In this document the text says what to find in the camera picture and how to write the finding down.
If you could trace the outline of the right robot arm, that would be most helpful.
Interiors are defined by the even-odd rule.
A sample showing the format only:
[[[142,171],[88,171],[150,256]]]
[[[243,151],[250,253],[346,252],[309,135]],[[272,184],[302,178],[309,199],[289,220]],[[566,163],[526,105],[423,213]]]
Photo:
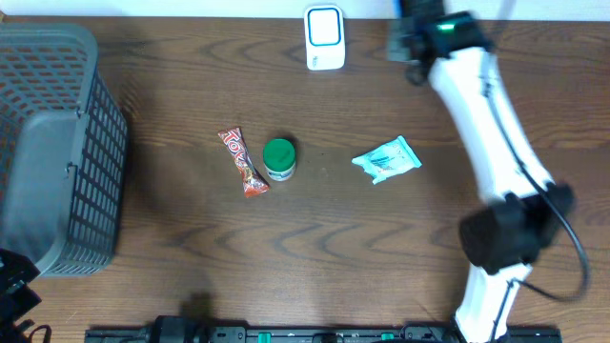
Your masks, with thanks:
[[[427,84],[450,113],[482,206],[458,226],[469,270],[451,322],[405,332],[410,342],[558,342],[560,331],[507,320],[540,253],[566,228],[571,188],[555,182],[531,148],[504,88],[492,35],[468,11],[440,1],[400,1],[388,56]]]

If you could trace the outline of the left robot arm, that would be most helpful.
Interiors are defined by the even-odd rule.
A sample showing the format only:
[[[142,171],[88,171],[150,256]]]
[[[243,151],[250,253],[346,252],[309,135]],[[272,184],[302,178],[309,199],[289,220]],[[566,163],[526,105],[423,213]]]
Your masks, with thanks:
[[[31,343],[33,336],[44,332],[43,343],[51,342],[52,330],[49,325],[33,329],[29,335],[25,331],[34,325],[32,320],[16,321],[36,307],[41,298],[29,288],[40,271],[24,255],[1,250],[1,343]]]

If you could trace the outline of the red chocolate bar wrapper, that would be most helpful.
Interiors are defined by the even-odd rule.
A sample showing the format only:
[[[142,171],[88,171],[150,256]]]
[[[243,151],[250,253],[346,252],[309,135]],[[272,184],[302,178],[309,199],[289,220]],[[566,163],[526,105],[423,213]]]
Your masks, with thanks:
[[[241,174],[244,195],[249,198],[267,192],[270,185],[254,167],[241,128],[233,127],[222,130],[218,136],[231,154]]]

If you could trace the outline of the teal wet wipes pack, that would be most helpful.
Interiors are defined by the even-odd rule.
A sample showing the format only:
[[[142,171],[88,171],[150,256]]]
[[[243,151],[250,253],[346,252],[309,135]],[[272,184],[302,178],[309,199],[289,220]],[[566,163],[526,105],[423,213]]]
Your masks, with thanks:
[[[374,185],[422,166],[421,161],[402,135],[372,151],[354,157],[352,163],[370,175]]]

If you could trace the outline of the green lid jar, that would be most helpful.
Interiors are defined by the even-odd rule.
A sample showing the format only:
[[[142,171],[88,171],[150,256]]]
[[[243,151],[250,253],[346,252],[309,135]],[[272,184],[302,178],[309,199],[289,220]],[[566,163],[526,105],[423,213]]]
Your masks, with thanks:
[[[263,149],[263,163],[274,181],[286,181],[295,173],[296,150],[287,139],[270,140]]]

